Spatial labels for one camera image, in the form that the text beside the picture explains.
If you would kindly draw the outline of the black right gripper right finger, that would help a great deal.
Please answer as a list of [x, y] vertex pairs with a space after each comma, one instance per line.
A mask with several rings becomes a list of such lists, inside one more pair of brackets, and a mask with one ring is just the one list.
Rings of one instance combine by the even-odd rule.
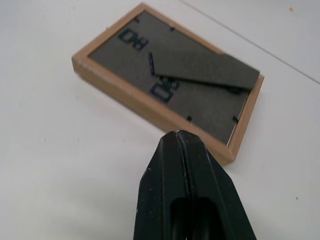
[[229, 175], [195, 134], [180, 130], [192, 214], [191, 240], [257, 240]]

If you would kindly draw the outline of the wooden picture frame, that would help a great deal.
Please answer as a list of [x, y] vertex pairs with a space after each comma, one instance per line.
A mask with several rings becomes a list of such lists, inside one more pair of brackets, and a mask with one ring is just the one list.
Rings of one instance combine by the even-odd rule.
[[81, 78], [156, 127], [198, 135], [221, 165], [236, 159], [264, 81], [146, 3], [71, 61]]

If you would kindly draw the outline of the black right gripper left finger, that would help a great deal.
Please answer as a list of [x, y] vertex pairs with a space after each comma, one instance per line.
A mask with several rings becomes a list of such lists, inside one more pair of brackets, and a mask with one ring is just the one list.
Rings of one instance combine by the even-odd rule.
[[165, 134], [139, 183], [133, 240], [185, 240], [188, 194], [182, 147]]

